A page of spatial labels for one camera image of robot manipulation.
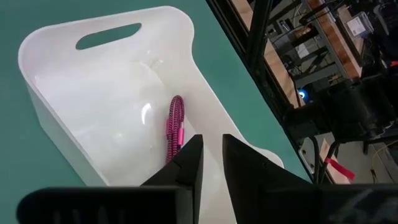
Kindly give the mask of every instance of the red strap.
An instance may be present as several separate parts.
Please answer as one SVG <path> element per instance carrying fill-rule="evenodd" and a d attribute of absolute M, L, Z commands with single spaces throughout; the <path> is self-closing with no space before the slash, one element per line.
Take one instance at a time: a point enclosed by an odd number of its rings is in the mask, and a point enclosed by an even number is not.
<path fill-rule="evenodd" d="M 351 172 L 350 170 L 344 168 L 342 165 L 334 161 L 333 159 L 326 158 L 325 159 L 326 163 L 329 163 L 333 168 L 335 168 L 340 174 L 343 174 L 350 180 L 353 180 L 355 178 L 355 174 Z"/>

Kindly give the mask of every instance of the electronic equipment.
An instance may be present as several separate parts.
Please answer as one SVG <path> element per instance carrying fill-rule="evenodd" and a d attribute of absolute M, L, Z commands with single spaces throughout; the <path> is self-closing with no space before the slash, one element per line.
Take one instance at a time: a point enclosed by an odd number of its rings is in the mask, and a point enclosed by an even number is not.
<path fill-rule="evenodd" d="M 175 156 L 176 161 L 141 187 L 36 191 L 19 204 L 19 223 L 198 223 L 201 136 L 188 144 Z M 222 151 L 237 223 L 398 220 L 396 185 L 313 185 L 229 134 L 223 136 Z"/>
<path fill-rule="evenodd" d="M 397 76 L 345 80 L 287 113 L 285 125 L 296 139 L 328 132 L 340 143 L 375 138 L 397 119 L 394 85 Z"/>
<path fill-rule="evenodd" d="M 194 135 L 140 187 L 49 188 L 22 199 L 20 224 L 198 223 L 203 139 Z"/>

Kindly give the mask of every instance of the pink cable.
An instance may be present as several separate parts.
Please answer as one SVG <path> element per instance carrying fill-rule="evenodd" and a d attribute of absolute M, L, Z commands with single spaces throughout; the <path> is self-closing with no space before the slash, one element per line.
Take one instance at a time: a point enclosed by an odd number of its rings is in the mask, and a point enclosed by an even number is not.
<path fill-rule="evenodd" d="M 167 157 L 170 162 L 180 151 L 183 144 L 184 101 L 181 96 L 175 96 L 170 104 L 169 118 L 167 119 Z"/>

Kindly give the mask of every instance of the green table surface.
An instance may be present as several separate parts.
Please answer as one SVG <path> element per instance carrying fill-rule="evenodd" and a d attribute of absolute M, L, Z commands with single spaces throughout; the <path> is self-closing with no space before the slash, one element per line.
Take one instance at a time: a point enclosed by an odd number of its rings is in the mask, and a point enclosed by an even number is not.
<path fill-rule="evenodd" d="M 309 179 L 205 0 L 2 0 L 0 223 L 16 223 L 19 200 L 33 190 L 84 185 L 40 127 L 17 63 L 24 38 L 52 24 L 167 5 L 193 21 L 193 58 L 243 136 L 278 154 L 287 170 Z"/>

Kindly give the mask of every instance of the wire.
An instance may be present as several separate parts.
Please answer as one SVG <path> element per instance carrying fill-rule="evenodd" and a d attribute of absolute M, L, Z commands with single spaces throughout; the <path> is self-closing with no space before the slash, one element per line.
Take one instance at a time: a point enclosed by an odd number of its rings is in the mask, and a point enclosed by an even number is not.
<path fill-rule="evenodd" d="M 340 142 L 334 141 L 334 143 L 330 146 L 328 154 L 326 155 L 325 159 L 323 160 L 323 165 L 319 170 L 319 183 L 323 183 L 323 179 L 325 178 L 326 168 L 328 167 L 327 159 L 330 159 L 331 156 L 335 153 L 336 149 L 340 147 Z"/>
<path fill-rule="evenodd" d="M 376 156 L 379 154 L 379 152 L 381 152 L 383 149 L 386 149 L 387 147 L 389 147 L 390 145 L 392 145 L 392 144 L 394 144 L 394 143 L 396 143 L 396 142 L 398 142 L 398 140 L 393 141 L 392 143 L 387 144 L 387 145 L 385 145 L 384 147 L 381 147 L 380 149 L 378 149 L 378 150 L 373 154 L 373 156 L 372 156 L 372 169 L 373 169 L 373 170 L 374 170 L 374 159 L 375 159 Z"/>
<path fill-rule="evenodd" d="M 375 184 L 376 182 L 379 182 L 379 179 L 377 178 L 376 172 L 374 171 L 374 169 L 371 169 L 371 174 L 372 174 L 372 179 L 373 179 L 373 183 Z"/>
<path fill-rule="evenodd" d="M 375 179 L 376 179 L 377 182 L 378 182 L 378 179 L 377 179 L 377 176 L 376 176 L 376 172 L 374 171 L 374 159 L 375 159 L 376 156 L 379 154 L 379 152 L 381 152 L 381 151 L 384 150 L 384 149 L 387 149 L 387 147 L 389 147 L 390 145 L 392 145 L 392 144 L 394 144 L 394 143 L 396 143 L 396 142 L 398 142 L 398 140 L 395 140 L 395 141 L 393 141 L 392 143 L 387 144 L 387 145 L 381 147 L 380 149 L 378 149 L 378 150 L 373 154 L 373 156 L 372 156 L 372 169 L 371 169 L 371 173 L 372 173 L 372 178 L 373 178 L 373 183 L 374 183 L 374 184 L 376 183 Z M 389 172 L 388 170 L 387 170 L 387 173 L 388 173 L 388 176 L 390 177 L 390 179 L 392 180 L 392 182 L 395 183 L 395 180 L 392 178 L 392 176 L 391 176 L 391 174 L 390 174 L 390 172 Z"/>
<path fill-rule="evenodd" d="M 310 140 L 312 141 L 313 144 L 313 150 L 315 154 L 315 167 L 313 170 L 313 178 L 314 178 L 314 183 L 318 183 L 319 180 L 319 168 L 320 168 L 320 151 L 319 151 L 319 144 L 318 141 L 315 137 L 310 137 Z"/>
<path fill-rule="evenodd" d="M 297 12 L 297 10 L 299 10 L 299 9 L 301 8 L 302 5 L 303 5 L 303 3 L 301 3 L 299 6 L 296 6 L 295 12 Z M 293 13 L 293 16 L 290 18 L 290 20 L 293 21 L 293 26 L 294 26 L 294 20 L 295 20 L 295 18 L 296 18 L 297 16 L 298 16 L 297 13 Z"/>
<path fill-rule="evenodd" d="M 301 3 L 298 7 L 296 7 L 296 10 L 293 13 L 293 27 L 296 26 L 296 22 L 295 21 L 296 21 L 297 13 L 299 12 L 299 10 L 301 9 L 302 6 L 303 6 L 303 3 Z"/>
<path fill-rule="evenodd" d="M 167 119 L 167 155 L 170 162 L 183 145 L 184 101 L 181 96 L 173 97 Z"/>
<path fill-rule="evenodd" d="M 303 6 L 303 3 L 301 3 L 300 7 L 294 12 L 294 15 L 296 15 L 297 13 L 299 14 L 300 19 L 303 17 L 303 15 L 301 15 L 301 13 L 300 13 L 300 9 L 301 9 L 302 6 Z M 293 26 L 296 26 L 295 20 L 296 20 L 296 18 L 294 18 L 294 20 L 293 20 Z"/>

